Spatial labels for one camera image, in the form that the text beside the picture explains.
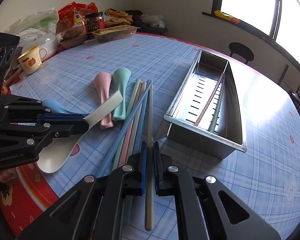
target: window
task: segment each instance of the window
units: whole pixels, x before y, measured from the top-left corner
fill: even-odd
[[[298,0],[213,0],[213,16],[215,10],[240,19],[238,27],[262,38],[295,66],[300,66]]]

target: hand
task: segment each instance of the hand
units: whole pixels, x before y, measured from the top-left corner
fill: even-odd
[[[17,178],[18,173],[16,168],[0,171],[0,183],[14,182]]]

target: red snack bag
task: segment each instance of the red snack bag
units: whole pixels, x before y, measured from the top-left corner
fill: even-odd
[[[98,12],[98,7],[93,2],[88,5],[72,2],[58,11],[59,21],[70,28],[75,23],[83,21],[85,15],[96,12]]]

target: mint green spoon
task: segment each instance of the mint green spoon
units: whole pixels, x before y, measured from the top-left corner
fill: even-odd
[[[126,119],[126,89],[129,77],[131,76],[131,71],[127,68],[118,68],[112,75],[114,80],[115,90],[119,90],[123,101],[114,109],[112,120],[122,121]]]

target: chair backrest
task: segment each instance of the chair backrest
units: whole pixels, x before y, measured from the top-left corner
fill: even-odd
[[[229,44],[229,50],[231,51],[230,57],[232,57],[232,54],[237,54],[246,60],[246,64],[254,59],[254,54],[251,49],[241,43],[231,42]]]

